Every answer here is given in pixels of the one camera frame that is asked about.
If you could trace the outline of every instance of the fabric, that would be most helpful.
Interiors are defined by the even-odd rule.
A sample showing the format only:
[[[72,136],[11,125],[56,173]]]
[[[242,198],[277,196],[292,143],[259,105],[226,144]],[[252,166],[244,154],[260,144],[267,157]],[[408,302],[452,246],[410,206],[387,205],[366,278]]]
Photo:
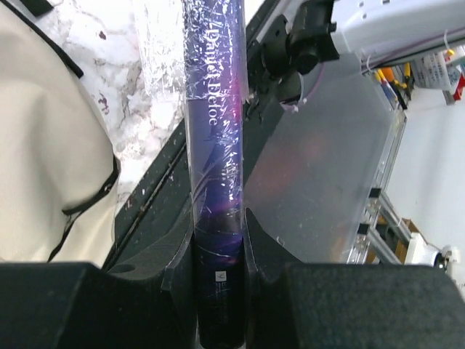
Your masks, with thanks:
[[[3,4],[0,47],[0,259],[101,266],[114,241],[119,163],[100,111]]]

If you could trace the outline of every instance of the plastic wrap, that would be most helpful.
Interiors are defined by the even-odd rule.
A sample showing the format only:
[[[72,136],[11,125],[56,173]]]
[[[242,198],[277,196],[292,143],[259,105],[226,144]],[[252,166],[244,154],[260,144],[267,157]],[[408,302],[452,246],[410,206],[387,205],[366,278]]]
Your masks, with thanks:
[[[243,0],[185,0],[187,149],[205,348],[243,342]]]

